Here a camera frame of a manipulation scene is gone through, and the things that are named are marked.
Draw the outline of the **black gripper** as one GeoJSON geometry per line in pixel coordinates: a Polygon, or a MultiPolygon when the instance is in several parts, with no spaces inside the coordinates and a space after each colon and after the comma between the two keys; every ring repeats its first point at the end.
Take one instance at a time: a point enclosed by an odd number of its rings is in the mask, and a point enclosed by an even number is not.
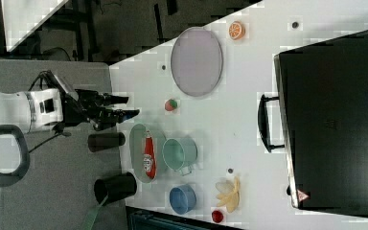
{"type": "Polygon", "coordinates": [[[60,130],[67,127],[76,127],[80,123],[92,123],[96,131],[115,127],[117,122],[122,123],[132,119],[140,113],[139,109],[123,110],[109,109],[112,104],[127,104],[128,97],[100,94],[98,91],[77,89],[77,100],[71,94],[60,93],[63,120],[60,130]]]}

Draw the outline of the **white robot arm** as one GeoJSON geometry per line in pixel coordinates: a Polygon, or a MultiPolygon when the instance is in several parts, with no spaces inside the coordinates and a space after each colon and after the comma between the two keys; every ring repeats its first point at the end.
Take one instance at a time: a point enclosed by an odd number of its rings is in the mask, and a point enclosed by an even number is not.
{"type": "Polygon", "coordinates": [[[105,130],[137,116],[140,111],[113,109],[125,104],[127,97],[81,90],[78,96],[51,88],[42,91],[0,92],[0,150],[11,144],[18,149],[19,163],[9,172],[0,171],[0,187],[19,182],[30,168],[30,153],[25,135],[53,131],[62,135],[68,127],[88,123],[97,131],[105,130]]]}

